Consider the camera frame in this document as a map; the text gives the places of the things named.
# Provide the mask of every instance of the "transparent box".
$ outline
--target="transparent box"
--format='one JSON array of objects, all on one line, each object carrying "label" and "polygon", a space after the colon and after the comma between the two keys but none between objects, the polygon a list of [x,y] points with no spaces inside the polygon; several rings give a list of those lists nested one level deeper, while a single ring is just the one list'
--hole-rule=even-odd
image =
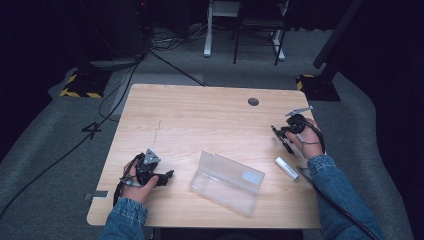
[{"label": "transparent box", "polygon": [[261,171],[203,151],[190,189],[250,216],[264,177]]}]

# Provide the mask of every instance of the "wooden table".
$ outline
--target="wooden table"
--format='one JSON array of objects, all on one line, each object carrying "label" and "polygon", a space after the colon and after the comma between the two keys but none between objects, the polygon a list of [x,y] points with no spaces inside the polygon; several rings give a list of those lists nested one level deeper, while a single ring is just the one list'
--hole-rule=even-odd
[{"label": "wooden table", "polygon": [[[97,186],[109,197],[93,199],[88,222],[105,224],[124,165],[150,148],[162,159],[155,172],[175,173],[149,196],[146,226],[320,228],[312,186],[302,176],[292,181],[274,162],[281,156],[292,167],[306,166],[299,152],[287,153],[271,125],[286,126],[286,113],[307,106],[300,91],[133,85]],[[252,216],[190,191],[202,151],[265,173]]]}]

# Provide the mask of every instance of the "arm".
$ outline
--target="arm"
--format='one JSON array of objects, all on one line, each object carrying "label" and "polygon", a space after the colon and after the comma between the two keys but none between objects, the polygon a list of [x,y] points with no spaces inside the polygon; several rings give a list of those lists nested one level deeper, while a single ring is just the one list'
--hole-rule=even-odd
[{"label": "arm", "polygon": [[[315,121],[307,121],[318,128]],[[346,175],[336,167],[334,160],[324,155],[316,134],[306,126],[301,135],[305,143],[301,143],[296,135],[286,133],[286,137],[309,159],[308,168],[319,192],[358,219],[378,239],[382,239],[380,227],[371,211],[352,188]],[[324,239],[368,239],[363,230],[320,194],[317,194],[317,201]]]},{"label": "arm", "polygon": [[[135,176],[135,166],[127,164],[124,172],[131,167],[129,175]],[[156,186],[158,177],[152,177],[144,187],[132,187],[125,185],[115,207],[109,213],[106,225],[100,239],[143,239],[143,226],[147,219],[147,208],[144,203],[150,191]]]}]

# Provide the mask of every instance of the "chair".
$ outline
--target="chair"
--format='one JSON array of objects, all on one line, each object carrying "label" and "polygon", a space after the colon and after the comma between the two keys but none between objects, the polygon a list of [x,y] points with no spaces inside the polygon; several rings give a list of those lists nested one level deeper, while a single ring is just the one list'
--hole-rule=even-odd
[{"label": "chair", "polygon": [[[245,30],[273,32],[272,37],[275,36],[277,30],[280,30],[282,32],[281,40],[279,45],[275,45],[272,40],[267,44],[239,43],[240,32]],[[277,57],[274,63],[277,66],[285,35],[284,18],[277,0],[241,0],[237,15],[237,26],[233,32],[233,37],[234,33],[236,35],[236,41],[233,64],[237,60],[239,45],[278,46]]]}]

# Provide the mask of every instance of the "denim sleeve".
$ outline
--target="denim sleeve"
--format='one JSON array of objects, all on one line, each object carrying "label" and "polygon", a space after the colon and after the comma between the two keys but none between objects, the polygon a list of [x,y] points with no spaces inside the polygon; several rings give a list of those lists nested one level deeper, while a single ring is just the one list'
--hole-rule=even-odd
[{"label": "denim sleeve", "polygon": [[99,239],[143,239],[147,208],[129,198],[119,198],[109,213]]},{"label": "denim sleeve", "polygon": [[[378,239],[383,239],[381,229],[370,209],[330,156],[320,155],[310,159],[308,168],[314,184],[324,195],[362,222]],[[319,194],[317,201],[324,239],[369,239],[360,228]]]}]

